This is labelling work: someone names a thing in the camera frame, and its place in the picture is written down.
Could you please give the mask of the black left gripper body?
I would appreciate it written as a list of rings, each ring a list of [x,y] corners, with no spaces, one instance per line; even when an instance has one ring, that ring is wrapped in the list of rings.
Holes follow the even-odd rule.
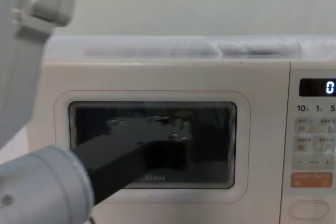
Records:
[[[108,132],[72,148],[88,175],[94,204],[155,169],[186,169],[191,159],[190,123],[168,118],[115,118]]]

